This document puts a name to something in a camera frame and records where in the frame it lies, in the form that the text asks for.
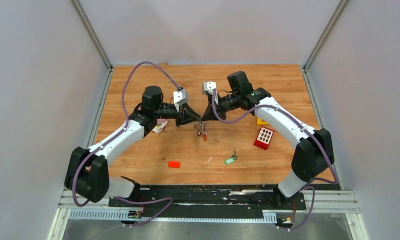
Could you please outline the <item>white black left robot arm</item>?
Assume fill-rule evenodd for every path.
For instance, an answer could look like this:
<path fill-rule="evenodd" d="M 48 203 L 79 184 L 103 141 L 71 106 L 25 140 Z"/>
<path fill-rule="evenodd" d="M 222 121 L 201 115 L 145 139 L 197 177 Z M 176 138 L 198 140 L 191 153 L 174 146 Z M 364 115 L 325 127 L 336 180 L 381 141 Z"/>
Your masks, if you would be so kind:
<path fill-rule="evenodd" d="M 124 123 L 102 141 L 88 148 L 75 148 L 70 157 L 64 186 L 74 194 L 97 203 L 103 198 L 121 197 L 130 207 L 141 200 L 136 182 L 126 177 L 110 177 L 109 167 L 130 145 L 148 135 L 158 119 L 174 119 L 176 126 L 196 122 L 200 115 L 188 105 L 184 88 L 173 93 L 173 103 L 163 101 L 160 87 L 145 88 L 141 102 Z"/>

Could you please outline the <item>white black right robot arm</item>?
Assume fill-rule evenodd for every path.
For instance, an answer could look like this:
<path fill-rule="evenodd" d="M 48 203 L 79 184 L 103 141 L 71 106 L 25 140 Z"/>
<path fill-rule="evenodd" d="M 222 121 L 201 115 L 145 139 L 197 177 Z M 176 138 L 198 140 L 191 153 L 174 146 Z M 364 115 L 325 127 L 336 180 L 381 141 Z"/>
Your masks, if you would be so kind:
<path fill-rule="evenodd" d="M 247 75 L 237 71 L 227 76 L 231 87 L 230 94 L 219 96 L 217 85 L 213 81 L 204 82 L 202 93 L 208 97 L 208 107 L 203 121 L 221 121 L 225 124 L 236 123 L 226 120 L 226 113 L 242 109 L 248 114 L 259 117 L 271 125 L 293 146 L 294 155 L 291 172 L 277 185 L 273 195 L 274 204 L 285 209 L 293 203 L 293 196 L 306 188 L 326 169 L 334 177 L 332 184 L 338 183 L 334 171 L 334 156 L 331 134 L 325 128 L 315 128 L 300 121 L 283 108 L 265 89 L 253 88 Z"/>

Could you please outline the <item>key with green tag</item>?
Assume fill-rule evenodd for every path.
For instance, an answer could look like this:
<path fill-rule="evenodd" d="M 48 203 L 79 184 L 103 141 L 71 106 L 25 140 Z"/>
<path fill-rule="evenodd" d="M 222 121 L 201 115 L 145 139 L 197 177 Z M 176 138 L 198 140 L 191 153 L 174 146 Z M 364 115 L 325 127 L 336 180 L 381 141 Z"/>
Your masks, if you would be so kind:
<path fill-rule="evenodd" d="M 228 158 L 228 159 L 226 159 L 225 161 L 224 161 L 224 163 L 226 164 L 226 165 L 229 165 L 229 164 L 232 164 L 232 163 L 234 163 L 236 160 L 237 160 L 237 154 L 236 154 L 236 149 L 234 149 L 233 150 L 233 154 L 232 154 L 232 156 L 230 157 L 230 158 Z"/>

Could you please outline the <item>metal key organizer red handle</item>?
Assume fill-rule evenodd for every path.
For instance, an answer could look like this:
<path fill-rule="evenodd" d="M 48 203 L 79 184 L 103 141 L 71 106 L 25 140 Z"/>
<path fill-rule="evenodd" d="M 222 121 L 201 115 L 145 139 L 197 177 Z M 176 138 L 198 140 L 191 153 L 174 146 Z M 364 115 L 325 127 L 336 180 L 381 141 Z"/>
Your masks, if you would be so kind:
<path fill-rule="evenodd" d="M 199 120 L 197 123 L 194 125 L 194 128 L 197 131 L 197 136 L 201 137 L 203 141 L 207 141 L 207 125 L 205 122 Z"/>

